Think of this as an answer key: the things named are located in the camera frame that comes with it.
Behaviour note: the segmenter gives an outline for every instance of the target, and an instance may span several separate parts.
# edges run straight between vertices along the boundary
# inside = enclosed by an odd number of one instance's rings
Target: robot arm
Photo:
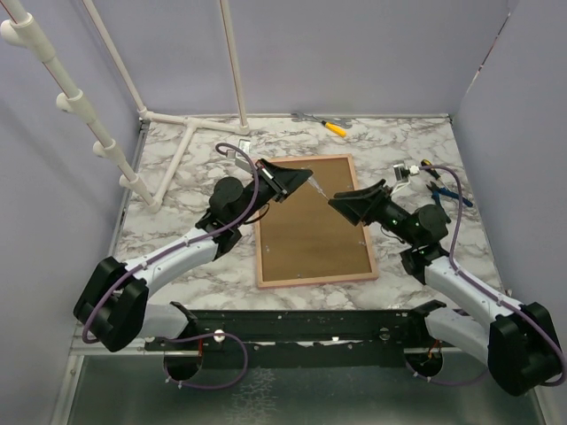
[[[254,182],[244,187],[240,180],[225,177],[216,183],[205,215],[187,234],[137,259],[120,263],[109,257],[98,263],[74,316],[85,325],[90,321],[89,332],[110,352],[121,350],[136,337],[181,335],[192,322],[190,312],[177,303],[147,305],[148,299],[181,274],[229,252],[241,238],[238,228],[247,219],[270,200],[283,202],[313,173],[264,159],[255,168],[258,191],[252,205]],[[112,295],[101,304],[109,292]]]
[[[523,394],[562,372],[557,353],[525,319],[535,322],[559,347],[549,312],[537,303],[523,305],[463,272],[439,243],[448,235],[442,208],[425,205],[410,213],[392,201],[392,188],[385,180],[367,189],[337,193],[329,205],[353,225],[377,222],[410,245],[400,254],[406,272],[470,315],[437,303],[423,313],[427,332],[487,364],[506,392]]]

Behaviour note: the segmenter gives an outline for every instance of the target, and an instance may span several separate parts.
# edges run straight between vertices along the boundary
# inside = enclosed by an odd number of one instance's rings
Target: white pvc pipe
[[[150,120],[150,121],[157,121],[157,122],[166,122],[169,124],[181,124],[183,126],[187,125],[189,119],[186,117],[180,117],[178,115],[167,115],[165,113],[156,113],[156,112],[144,112],[140,114],[143,120]]]
[[[25,46],[28,50],[32,51],[38,60],[45,65],[45,68],[50,72],[53,79],[65,94],[63,99],[59,99],[56,102],[56,105],[59,107],[61,104],[66,104],[70,107],[69,112],[76,114],[89,126],[90,131],[92,131],[97,138],[95,150],[98,150],[97,143],[100,143],[105,158],[110,159],[122,171],[123,177],[127,180],[126,184],[142,197],[152,211],[157,211],[156,206],[159,206],[151,196],[151,193],[142,179],[124,158],[124,153],[120,146],[111,138],[106,128],[98,119],[92,104],[90,104],[89,100],[77,88],[73,79],[57,58],[56,51],[50,43],[50,40],[41,30],[34,17],[27,13],[19,0],[0,0],[0,4],[6,9],[12,19],[12,23],[10,24],[12,29],[8,30],[8,28],[5,27],[2,34],[5,35],[7,32],[11,32],[8,36],[8,41],[14,42],[19,40],[16,44]]]
[[[199,128],[208,128],[210,130],[221,130],[228,131],[230,133],[246,134],[248,131],[241,132],[240,126],[235,124],[226,124],[224,122],[216,122],[210,120],[200,120],[196,118],[191,118],[191,121],[197,124]]]
[[[169,163],[169,167],[167,168],[166,175],[163,176],[163,179],[161,180],[161,183],[159,184],[158,190],[155,194],[156,202],[158,202],[159,204],[161,204],[164,195],[169,189],[169,185],[174,178],[177,167],[181,163],[181,159],[183,157],[183,154],[187,150],[187,146],[189,146],[189,142],[193,137],[193,133],[195,133],[195,127],[189,125],[185,130],[185,134],[183,134],[181,141],[179,142],[179,146],[177,147],[177,151],[175,151],[174,157],[171,158],[171,162]]]
[[[136,104],[136,109],[138,112],[143,112],[146,110],[144,102],[142,101],[142,97],[140,97],[140,93],[136,89],[134,82],[132,81],[132,77],[128,73],[128,69],[124,65],[124,61],[120,57],[118,50],[116,49],[116,45],[113,42],[112,37],[108,34],[108,30],[106,29],[105,23],[103,22],[100,14],[98,13],[97,8],[92,3],[92,0],[82,0],[82,4],[87,9],[87,13],[89,14],[90,18],[92,19],[93,24],[97,28],[100,37],[103,39],[110,56],[113,58],[114,64],[118,68],[118,72],[122,76],[122,79],[126,83],[128,90],[132,97],[134,98],[134,103]]]
[[[8,12],[14,24],[19,24],[27,19],[27,11],[19,0],[0,0],[0,4]]]
[[[67,97],[71,98],[79,96],[79,88],[76,86],[57,56],[52,60],[45,62],[44,65]]]
[[[242,80],[240,78],[240,66],[238,65],[237,42],[234,39],[234,29],[232,27],[232,18],[230,16],[229,0],[221,0],[222,24],[224,25],[224,34],[227,37],[227,46],[229,48],[230,67],[232,68],[232,77],[234,79],[234,88],[237,92],[238,115],[240,116],[241,127],[248,128],[248,119],[246,118],[245,95],[242,89]]]

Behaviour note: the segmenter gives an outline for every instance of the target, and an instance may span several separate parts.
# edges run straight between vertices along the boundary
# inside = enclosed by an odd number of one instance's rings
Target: white clamp
[[[0,26],[0,35],[12,46],[25,47],[31,50],[43,63],[55,58],[55,48],[42,31],[31,14],[27,19],[14,24],[11,20],[5,20]]]
[[[82,90],[79,90],[77,96],[71,98],[67,97],[65,93],[59,93],[55,104],[63,112],[74,113],[87,125],[92,124],[97,119],[95,108],[92,107]]]

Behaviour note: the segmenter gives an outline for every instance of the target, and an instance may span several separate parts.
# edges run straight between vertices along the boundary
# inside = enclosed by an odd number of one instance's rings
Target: white marble surface
[[[252,118],[250,127],[255,158],[351,153],[362,188],[381,178],[392,184],[392,164],[400,160],[415,164],[428,158],[433,163],[452,165],[463,179],[465,196],[474,202],[448,119],[354,120],[345,139],[320,124],[292,122],[286,118]],[[181,126],[151,124],[140,174],[152,192],[182,135]],[[132,199],[117,258],[123,260],[149,253],[188,231],[203,215],[214,183],[223,176],[234,175],[248,182],[250,177],[246,173],[214,151],[216,143],[237,144],[240,137],[199,130],[183,156],[161,210],[152,214],[144,209],[139,198]],[[431,193],[425,187],[431,177],[421,174],[395,196],[396,202],[411,212],[420,205],[432,203]],[[444,176],[444,181],[449,187],[453,185],[448,175]],[[456,202],[446,198],[442,202],[454,219]],[[454,222],[444,240],[446,248]],[[404,245],[384,236],[378,225],[370,228],[380,273],[377,280],[258,290],[253,229],[246,226],[241,227],[241,231],[243,238],[233,251],[181,276],[160,290],[151,302],[166,304],[175,300],[195,309],[262,310],[410,308],[434,298],[447,301],[405,274],[398,255],[405,249]],[[465,208],[456,257],[485,282],[499,285],[476,208]]]

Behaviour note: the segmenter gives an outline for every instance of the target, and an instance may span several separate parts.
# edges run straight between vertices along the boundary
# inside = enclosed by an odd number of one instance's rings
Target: cork board wooden frame
[[[358,189],[353,157],[272,158],[289,168],[309,168],[328,197]],[[259,288],[374,280],[377,263],[367,228],[353,226],[309,183],[283,203],[271,202],[255,223]]]

